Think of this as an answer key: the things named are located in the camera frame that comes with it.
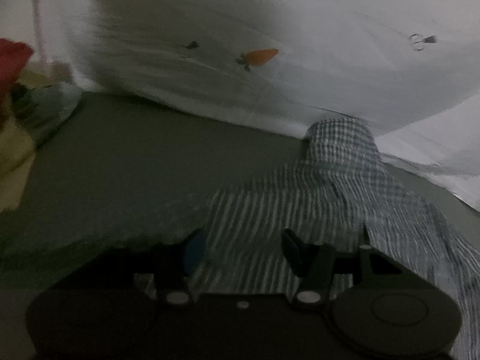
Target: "clothing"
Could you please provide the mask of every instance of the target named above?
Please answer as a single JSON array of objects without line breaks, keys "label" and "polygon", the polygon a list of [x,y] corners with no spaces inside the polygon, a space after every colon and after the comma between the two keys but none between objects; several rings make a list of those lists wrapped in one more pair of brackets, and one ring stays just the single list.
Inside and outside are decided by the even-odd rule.
[{"label": "clothing", "polygon": [[[218,191],[206,224],[207,249],[191,285],[213,293],[291,295],[299,280],[280,235],[354,251],[366,227],[371,245],[428,280],[460,306],[451,355],[480,356],[480,254],[424,198],[383,167],[368,128],[352,118],[310,129],[307,158],[263,179]],[[334,293],[348,281],[334,282]]]}]

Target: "gray cloth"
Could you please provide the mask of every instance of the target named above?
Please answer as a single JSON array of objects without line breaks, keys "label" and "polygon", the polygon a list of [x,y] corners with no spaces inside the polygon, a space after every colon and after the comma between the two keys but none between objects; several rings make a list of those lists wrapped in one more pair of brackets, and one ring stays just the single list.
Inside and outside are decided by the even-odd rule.
[{"label": "gray cloth", "polygon": [[[200,291],[287,293],[298,284],[282,257],[280,234],[341,251],[373,247],[441,288],[460,306],[462,330],[451,355],[480,357],[480,254],[422,197],[383,167],[373,138],[355,119],[311,129],[305,161],[218,191],[206,228],[206,258],[191,280]],[[347,285],[338,281],[337,291]]]}]

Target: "printed pattern on fabric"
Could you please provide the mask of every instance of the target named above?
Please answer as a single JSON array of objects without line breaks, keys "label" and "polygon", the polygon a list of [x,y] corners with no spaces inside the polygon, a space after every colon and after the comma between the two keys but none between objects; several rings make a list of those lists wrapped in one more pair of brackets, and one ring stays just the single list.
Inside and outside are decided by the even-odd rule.
[{"label": "printed pattern on fabric", "polygon": [[[373,247],[457,302],[463,326],[451,355],[479,359],[479,252],[433,205],[384,169],[366,126],[353,118],[333,119],[310,132],[305,161],[214,195],[206,256],[192,287],[291,296],[299,281],[281,254],[283,229],[291,228],[305,242],[353,251],[366,226]],[[348,285],[334,281],[333,293]]]}]

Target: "gray and white striped fabric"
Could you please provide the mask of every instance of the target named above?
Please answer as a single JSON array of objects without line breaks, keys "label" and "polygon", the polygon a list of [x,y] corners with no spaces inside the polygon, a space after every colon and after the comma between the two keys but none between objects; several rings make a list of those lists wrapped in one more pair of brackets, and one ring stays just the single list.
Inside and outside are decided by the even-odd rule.
[{"label": "gray and white striped fabric", "polygon": [[[353,251],[366,226],[373,247],[448,293],[463,327],[451,355],[480,358],[480,254],[422,197],[384,168],[368,128],[352,118],[311,129],[307,158],[263,179],[218,191],[206,229],[206,258],[191,280],[202,292],[287,293],[297,278],[280,234]],[[336,292],[347,282],[338,281]]]}]

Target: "white sheet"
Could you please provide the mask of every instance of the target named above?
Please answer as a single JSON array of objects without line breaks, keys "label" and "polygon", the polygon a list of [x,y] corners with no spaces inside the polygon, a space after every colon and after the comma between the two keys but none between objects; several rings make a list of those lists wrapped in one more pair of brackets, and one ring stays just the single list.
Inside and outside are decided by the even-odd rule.
[{"label": "white sheet", "polygon": [[[331,111],[360,117],[394,163],[479,208],[480,0],[42,4],[49,55],[87,89],[295,137]],[[415,51],[416,33],[438,42]],[[235,62],[270,48],[279,53],[263,67]]]}]

